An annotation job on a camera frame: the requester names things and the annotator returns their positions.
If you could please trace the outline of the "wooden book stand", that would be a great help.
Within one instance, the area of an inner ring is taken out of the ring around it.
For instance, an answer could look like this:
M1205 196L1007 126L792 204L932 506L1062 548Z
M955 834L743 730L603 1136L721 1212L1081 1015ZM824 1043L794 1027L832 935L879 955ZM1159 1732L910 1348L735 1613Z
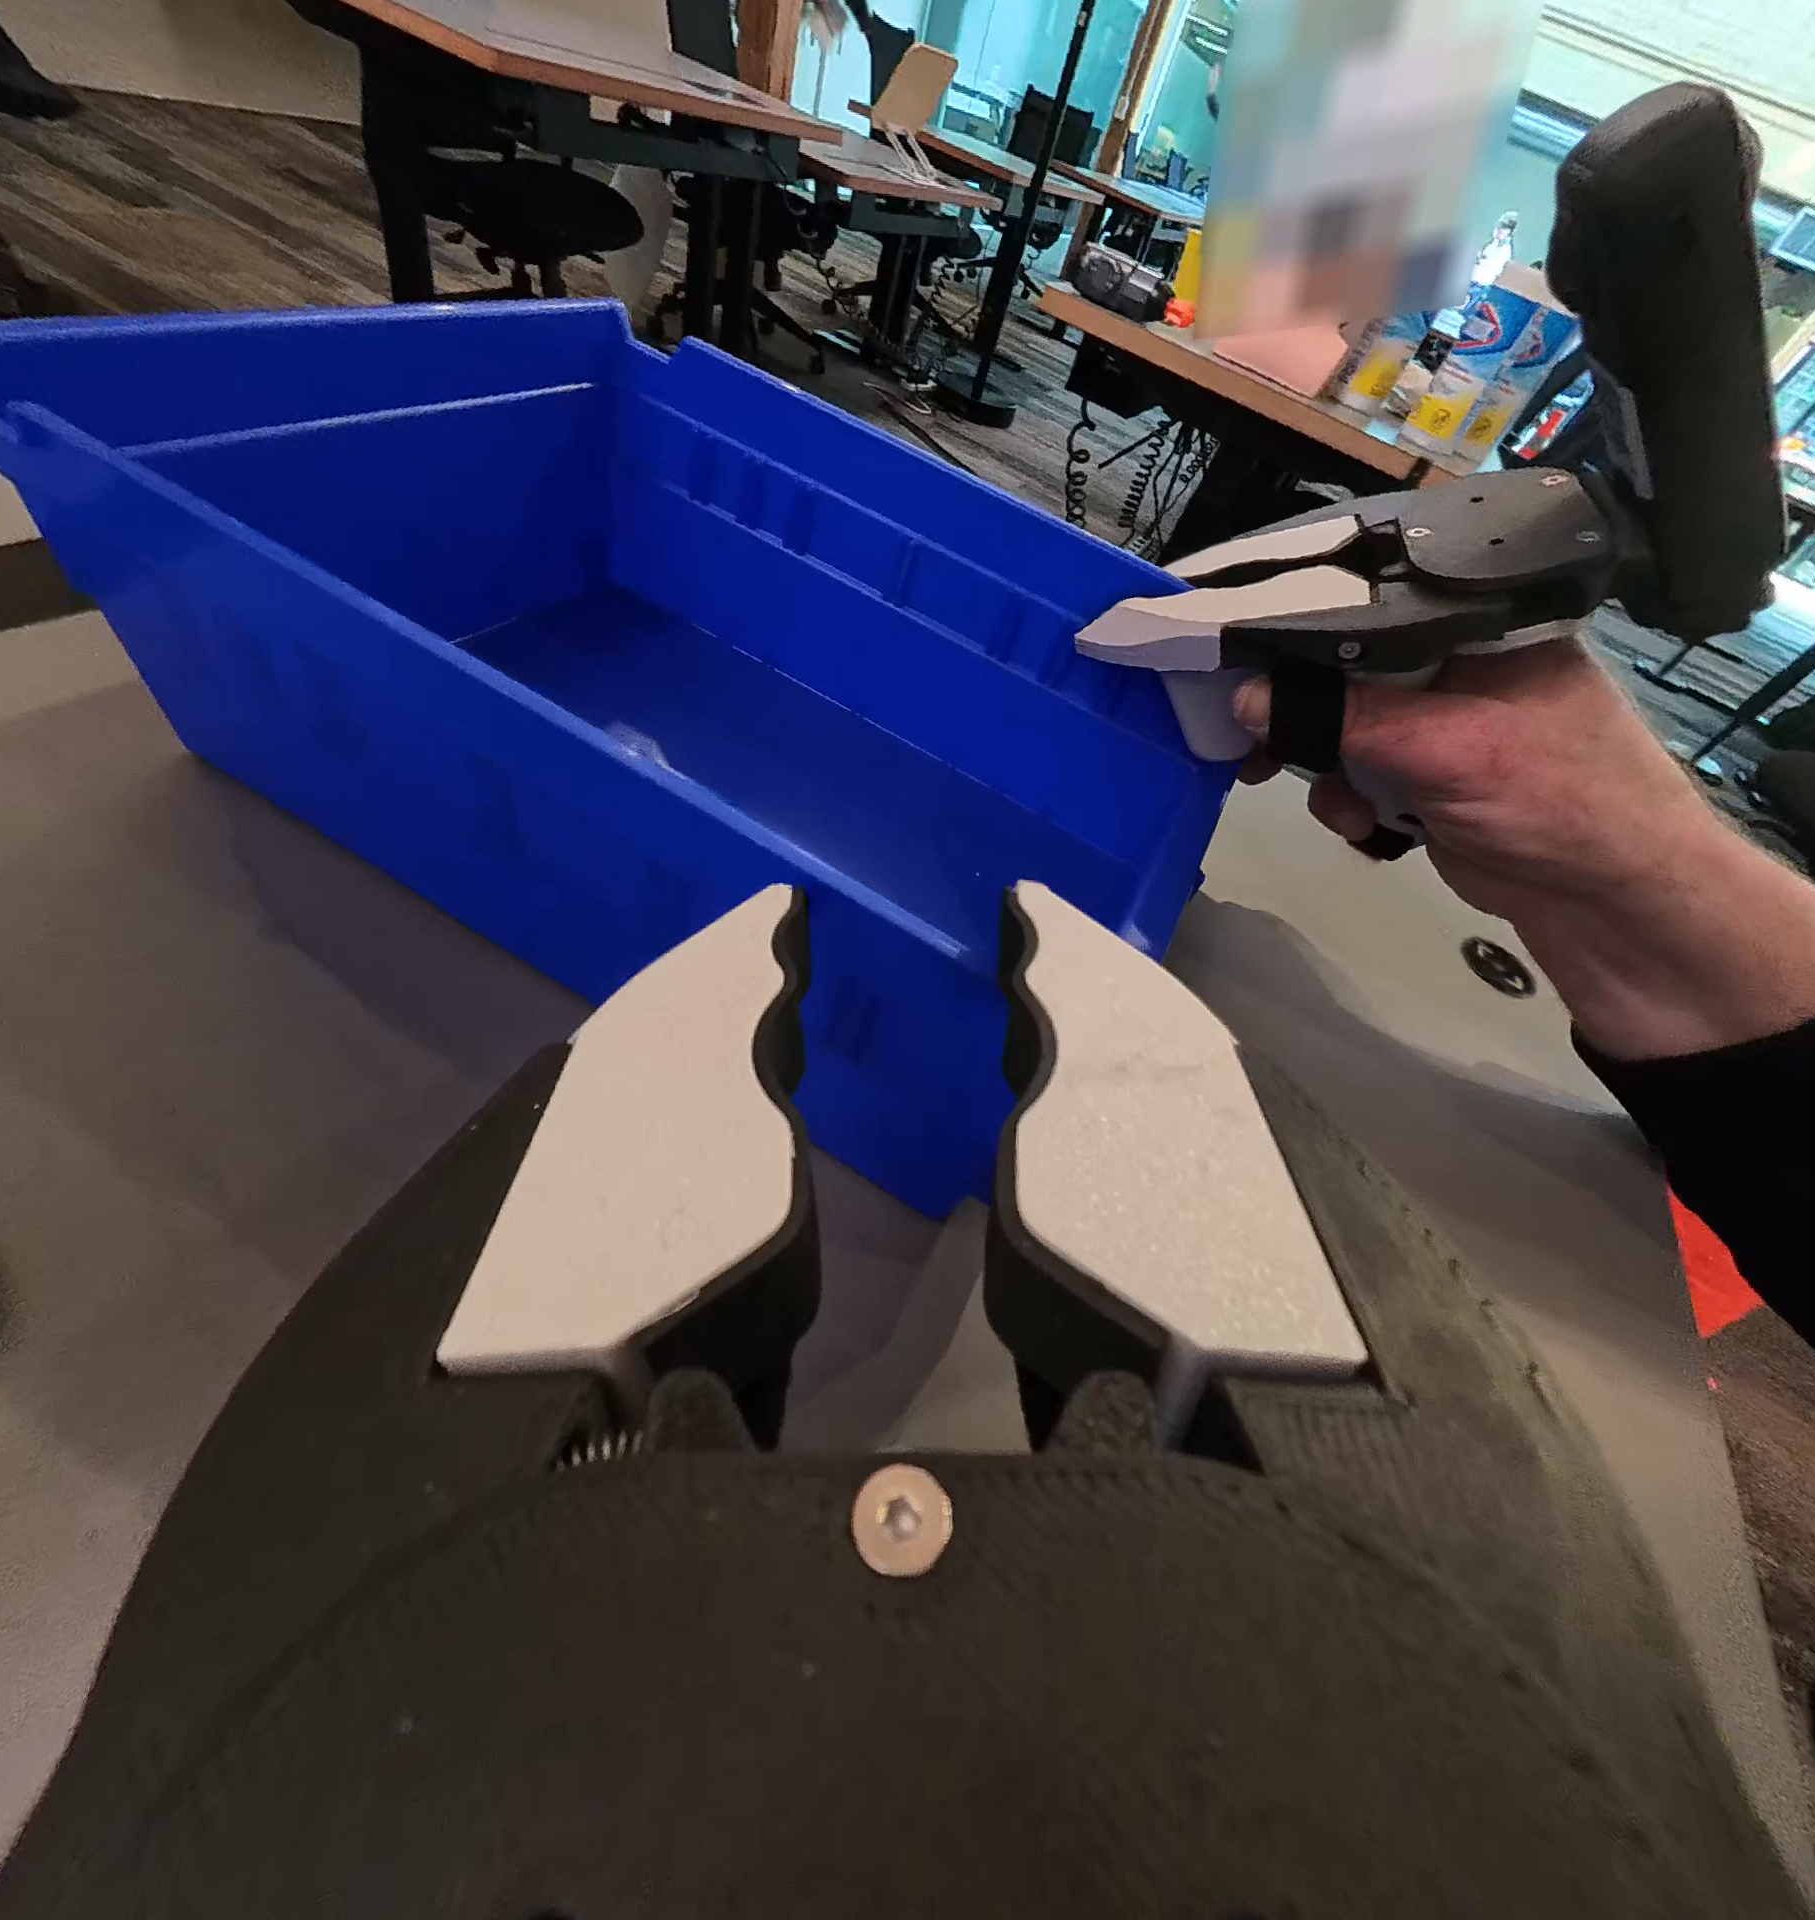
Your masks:
M936 182L940 172L924 152L919 134L929 132L936 117L958 60L911 36L881 36L882 24L884 21L871 19L873 34L868 36L870 98L848 99L847 109L870 123L871 135L895 152L910 176Z

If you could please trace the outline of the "person's right forearm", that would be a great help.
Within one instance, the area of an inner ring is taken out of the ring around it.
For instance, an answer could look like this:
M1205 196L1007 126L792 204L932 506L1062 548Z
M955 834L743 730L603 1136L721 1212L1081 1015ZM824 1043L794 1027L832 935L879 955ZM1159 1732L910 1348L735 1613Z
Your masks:
M1674 1197L1815 1352L1815 1015L1709 1052L1620 1063L1573 1039Z

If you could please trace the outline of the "black office chair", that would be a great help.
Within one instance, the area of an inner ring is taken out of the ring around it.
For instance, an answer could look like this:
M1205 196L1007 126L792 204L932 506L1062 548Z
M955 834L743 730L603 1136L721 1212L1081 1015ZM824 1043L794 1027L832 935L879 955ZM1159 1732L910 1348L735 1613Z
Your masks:
M646 233L617 185L476 119L435 123L418 182L447 242L467 246L484 274L504 274L514 297L562 297L566 262L606 262Z

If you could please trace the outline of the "wooden top office desk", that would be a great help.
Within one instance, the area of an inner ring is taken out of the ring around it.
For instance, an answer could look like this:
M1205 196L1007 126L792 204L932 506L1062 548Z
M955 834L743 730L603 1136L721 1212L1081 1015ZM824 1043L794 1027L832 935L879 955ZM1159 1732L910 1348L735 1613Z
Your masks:
M735 358L753 347L759 209L798 180L809 145L847 130L681 54L666 4L294 4L361 62L361 151L392 302L438 299L414 180L426 109L414 82L461 75L461 109L542 157L631 163L703 180L685 241L681 334Z
M1452 481L1378 423L1226 362L1189 331L1127 319L1062 281L1046 289L1042 310L1078 334L1069 395L1118 419L1159 418L1118 454L1136 482L1124 537L1155 556L1177 557L1333 497Z

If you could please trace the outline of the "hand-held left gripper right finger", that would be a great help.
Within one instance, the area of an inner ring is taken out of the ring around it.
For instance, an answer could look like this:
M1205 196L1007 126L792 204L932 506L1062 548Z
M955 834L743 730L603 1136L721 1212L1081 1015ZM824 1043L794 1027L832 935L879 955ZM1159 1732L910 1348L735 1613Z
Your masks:
M1038 881L1003 900L1011 1110L987 1322L1044 1451L1081 1388L1133 1379L1149 1444L1247 1453L1238 1379L1349 1388L1371 1352L1239 1046L1159 962Z

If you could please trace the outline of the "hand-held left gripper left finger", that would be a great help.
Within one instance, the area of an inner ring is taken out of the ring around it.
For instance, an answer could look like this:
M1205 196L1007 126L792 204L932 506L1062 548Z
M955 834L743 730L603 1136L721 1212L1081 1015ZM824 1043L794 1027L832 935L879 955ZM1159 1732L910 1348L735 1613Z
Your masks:
M770 884L584 1020L438 1333L441 1371L590 1374L634 1421L666 1375L707 1371L776 1448L822 1305L808 984L805 892Z

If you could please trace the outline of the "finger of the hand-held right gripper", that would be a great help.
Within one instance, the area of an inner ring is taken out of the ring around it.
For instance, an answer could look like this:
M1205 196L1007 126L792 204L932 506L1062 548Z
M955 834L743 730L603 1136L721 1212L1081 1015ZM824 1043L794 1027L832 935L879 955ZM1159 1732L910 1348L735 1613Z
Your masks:
M1074 645L1081 656L1104 663L1212 671L1221 665L1226 632L1370 601L1371 586L1364 576L1270 576L1249 586L1136 593L1081 628Z
M1268 524L1169 563L1189 587L1251 587L1299 573L1374 586L1397 567L1397 521L1329 509Z

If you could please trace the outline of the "grey desk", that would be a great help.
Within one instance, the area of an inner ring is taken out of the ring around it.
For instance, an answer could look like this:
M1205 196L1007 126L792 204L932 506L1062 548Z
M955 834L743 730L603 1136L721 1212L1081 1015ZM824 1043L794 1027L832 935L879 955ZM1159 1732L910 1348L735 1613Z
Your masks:
M46 548L0 479L0 579ZM93 612L0 587L0 1859L138 1556L296 1293L584 1004L176 743ZM1624 1481L1730 1742L1758 1590L1664 1201L1551 996L1421 858L1230 800L1172 965L1494 1283Z

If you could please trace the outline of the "blue plastic bin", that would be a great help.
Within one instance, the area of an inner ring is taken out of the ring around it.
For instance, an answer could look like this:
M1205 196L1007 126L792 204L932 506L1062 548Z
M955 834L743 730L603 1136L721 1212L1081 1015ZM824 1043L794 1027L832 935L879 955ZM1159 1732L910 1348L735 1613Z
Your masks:
M1001 900L1163 957L1233 782L1160 569L617 302L0 321L0 471L179 743L574 994L805 891L798 1112L984 1197Z

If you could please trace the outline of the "person's right hand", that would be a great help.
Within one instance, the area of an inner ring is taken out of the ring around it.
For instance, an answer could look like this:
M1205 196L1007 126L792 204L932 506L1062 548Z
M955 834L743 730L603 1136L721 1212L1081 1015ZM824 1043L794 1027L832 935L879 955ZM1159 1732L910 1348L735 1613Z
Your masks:
M1347 695L1308 814L1360 844L1376 797L1432 868L1509 925L1573 1027L1619 1063L1754 1043L1815 1018L1815 884L1733 828L1579 640L1453 656Z

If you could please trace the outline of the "group of labelled bottles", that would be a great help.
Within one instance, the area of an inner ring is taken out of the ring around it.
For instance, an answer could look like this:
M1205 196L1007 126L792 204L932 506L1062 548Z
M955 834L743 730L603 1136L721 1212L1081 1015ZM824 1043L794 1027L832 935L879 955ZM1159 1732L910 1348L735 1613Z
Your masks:
M1505 266L1491 281L1470 286L1458 311L1445 352L1426 371L1421 389L1410 389L1419 351L1436 315L1412 311L1364 324L1327 375L1322 397L1364 415L1391 411L1400 391L1397 440L1424 458L1487 454L1501 431L1475 426L1493 411L1494 391L1514 384L1525 366L1537 366L1567 343L1575 315L1551 292L1541 268Z

